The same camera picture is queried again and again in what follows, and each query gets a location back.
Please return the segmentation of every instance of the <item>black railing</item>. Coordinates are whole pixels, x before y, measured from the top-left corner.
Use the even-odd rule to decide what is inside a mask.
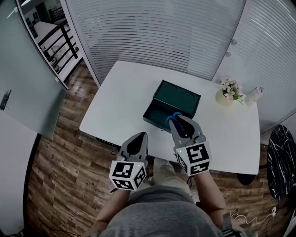
[[[48,12],[49,12],[49,15],[50,15],[50,18],[51,18],[52,22],[56,22],[56,21],[58,21],[60,19],[66,18],[62,7],[59,7],[57,9],[55,9],[55,10],[49,9]]]
[[[54,68],[54,70],[57,72],[57,74],[59,74],[63,68],[67,65],[67,63],[74,57],[74,58],[78,58],[77,56],[77,51],[79,50],[78,47],[77,49],[74,49],[74,46],[76,45],[76,43],[72,44],[71,43],[71,39],[73,38],[73,36],[69,37],[68,36],[68,32],[70,31],[70,29],[66,30],[64,25],[67,23],[66,20],[62,21],[59,25],[57,25],[54,29],[52,29],[42,40],[40,40],[40,42],[38,43],[39,47],[42,49],[42,45],[52,37],[52,35],[54,33],[56,33],[58,30],[61,30],[62,34],[46,49],[42,49],[45,57],[47,58],[47,60],[49,61],[49,63],[52,65],[52,67]],[[49,52],[50,49],[52,49],[52,47],[56,44],[56,42],[58,42],[60,39],[62,39],[62,37],[65,38],[65,42],[62,43],[59,48],[57,50],[52,50]],[[68,45],[69,48],[61,55],[60,58],[56,58],[56,54],[65,46]],[[62,65],[62,66],[58,66],[58,63],[67,55],[67,53],[71,51],[72,55],[66,60],[66,62]]]

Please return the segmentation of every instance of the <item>door handle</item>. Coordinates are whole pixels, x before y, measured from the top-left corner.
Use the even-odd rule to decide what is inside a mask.
[[[11,90],[8,90],[4,93],[4,96],[3,96],[1,104],[0,104],[0,110],[5,109],[8,99],[9,99],[9,96],[10,96],[10,93],[11,93]]]

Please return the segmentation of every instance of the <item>wooden floor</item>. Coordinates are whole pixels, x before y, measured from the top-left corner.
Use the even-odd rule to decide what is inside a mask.
[[[116,159],[113,147],[98,142],[94,137],[79,131],[79,125],[98,88],[86,65],[82,63],[67,83],[69,90],[55,128],[53,140],[41,138],[28,192],[28,218],[31,227],[42,236],[74,236],[89,228],[98,212],[108,200],[109,167]],[[266,148],[261,147],[261,162],[266,162]],[[261,170],[249,186],[241,185],[235,174],[211,172],[223,192],[231,214],[254,217],[262,221],[278,202],[269,193],[266,170]],[[179,174],[187,180],[186,175]],[[268,217],[263,223],[245,224],[242,227],[256,231],[260,236],[282,236],[289,215],[281,209],[274,220]]]

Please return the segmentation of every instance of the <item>dark green box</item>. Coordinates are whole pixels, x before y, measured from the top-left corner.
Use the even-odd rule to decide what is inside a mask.
[[[200,95],[162,80],[152,102],[143,115],[144,121],[170,132],[165,121],[175,112],[193,118],[200,100]]]

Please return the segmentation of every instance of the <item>white window blind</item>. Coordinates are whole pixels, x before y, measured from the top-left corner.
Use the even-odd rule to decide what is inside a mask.
[[[296,8],[290,0],[252,0],[239,27],[224,72],[242,82],[245,93],[264,87],[258,101],[263,133],[296,111]]]
[[[67,0],[74,26],[103,80],[117,60],[211,80],[245,0]]]

